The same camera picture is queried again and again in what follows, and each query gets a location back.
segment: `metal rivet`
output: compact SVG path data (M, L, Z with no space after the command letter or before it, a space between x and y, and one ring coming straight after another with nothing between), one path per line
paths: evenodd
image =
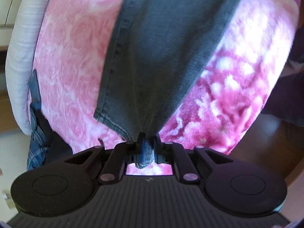
M198 175L194 174L194 173L187 173L183 176L183 178L186 180L186 181L195 181L199 178Z
M113 181L115 179L115 176L111 173L106 173L106 174L102 174L100 176L100 179L105 182L109 182L109 181Z

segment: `ribbed black surface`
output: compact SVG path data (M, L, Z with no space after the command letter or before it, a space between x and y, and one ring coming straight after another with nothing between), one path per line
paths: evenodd
M84 207L55 218L19 214L12 228L271 228L287 225L279 214L240 218L212 206L195 185L175 176L124 176L116 185L104 185Z

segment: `round black pad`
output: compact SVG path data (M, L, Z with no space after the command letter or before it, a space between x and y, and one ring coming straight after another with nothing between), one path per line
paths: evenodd
M68 182L64 177L48 175L36 179L33 190L43 196L53 196L65 191L67 185Z
M266 187L265 181L254 175L237 176L230 184L234 191L250 196L262 193Z
M287 187L272 172L241 161L219 164L207 178L205 193L216 206L235 215L265 215L285 200Z
M11 188L18 211L45 217L65 214L84 205L93 191L85 169L63 161L22 174Z

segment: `pink fluffy blanket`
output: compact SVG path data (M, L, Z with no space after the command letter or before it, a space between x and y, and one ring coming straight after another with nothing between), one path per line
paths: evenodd
M123 0L50 0L38 37L42 112L80 152L123 141L93 119L104 59ZM294 38L300 0L241 0L213 57L160 131L162 141L229 154L263 108ZM168 166L133 165L130 174L169 174Z

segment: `gray jeans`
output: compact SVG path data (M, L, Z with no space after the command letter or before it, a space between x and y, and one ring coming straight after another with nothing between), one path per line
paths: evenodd
M126 140L155 136L203 71L240 0L124 0L94 117ZM152 159L150 145L143 165Z

